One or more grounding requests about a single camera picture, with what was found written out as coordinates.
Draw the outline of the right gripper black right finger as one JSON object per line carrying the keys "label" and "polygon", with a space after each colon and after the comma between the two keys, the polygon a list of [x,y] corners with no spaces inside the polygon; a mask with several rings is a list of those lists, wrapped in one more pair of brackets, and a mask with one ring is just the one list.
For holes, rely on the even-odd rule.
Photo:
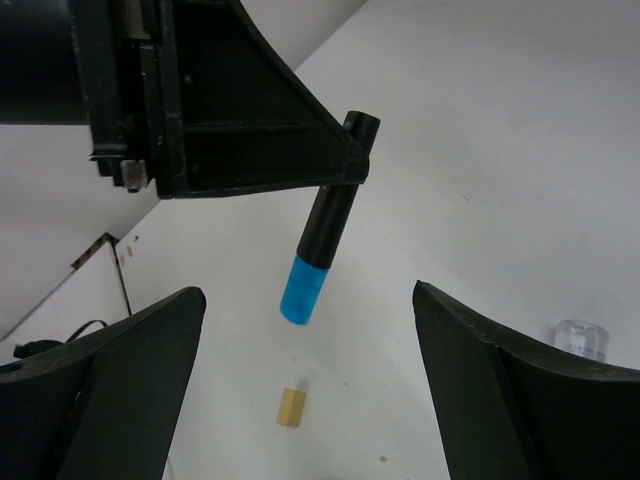
{"label": "right gripper black right finger", "polygon": [[638,478],[638,371],[556,349],[422,281],[412,303],[451,478]]}

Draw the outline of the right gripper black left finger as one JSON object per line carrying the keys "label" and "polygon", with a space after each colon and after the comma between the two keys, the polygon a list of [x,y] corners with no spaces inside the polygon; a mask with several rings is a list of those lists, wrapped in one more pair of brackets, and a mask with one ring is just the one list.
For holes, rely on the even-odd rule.
{"label": "right gripper black left finger", "polygon": [[187,287],[2,366],[2,478],[162,478],[205,310]]}

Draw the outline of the blue cap black highlighter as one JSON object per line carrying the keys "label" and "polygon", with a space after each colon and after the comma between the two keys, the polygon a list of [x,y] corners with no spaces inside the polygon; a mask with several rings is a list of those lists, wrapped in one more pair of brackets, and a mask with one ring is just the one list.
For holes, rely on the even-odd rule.
{"label": "blue cap black highlighter", "polygon": [[347,113],[342,133],[309,156],[308,171],[319,190],[310,210],[280,302],[292,324],[306,325],[333,264],[358,188],[369,174],[370,153],[381,121]]}

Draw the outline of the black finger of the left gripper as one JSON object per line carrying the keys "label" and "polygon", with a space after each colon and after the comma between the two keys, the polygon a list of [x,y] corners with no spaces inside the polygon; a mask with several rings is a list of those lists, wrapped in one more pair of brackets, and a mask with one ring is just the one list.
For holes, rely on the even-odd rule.
{"label": "black finger of the left gripper", "polygon": [[239,1],[162,1],[161,199],[361,184],[369,155]]}

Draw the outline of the small yellow eraser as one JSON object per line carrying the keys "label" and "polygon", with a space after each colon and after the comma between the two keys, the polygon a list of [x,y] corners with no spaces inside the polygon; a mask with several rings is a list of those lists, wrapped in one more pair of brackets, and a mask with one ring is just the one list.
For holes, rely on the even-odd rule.
{"label": "small yellow eraser", "polygon": [[298,428],[301,424],[307,393],[285,388],[282,392],[276,423],[286,428]]}

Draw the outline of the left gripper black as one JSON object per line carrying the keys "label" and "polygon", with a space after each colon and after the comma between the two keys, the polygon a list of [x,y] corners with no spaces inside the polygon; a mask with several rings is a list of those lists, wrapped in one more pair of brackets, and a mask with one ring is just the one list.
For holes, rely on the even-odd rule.
{"label": "left gripper black", "polygon": [[169,2],[2,2],[1,121],[86,125],[100,176],[169,192]]}

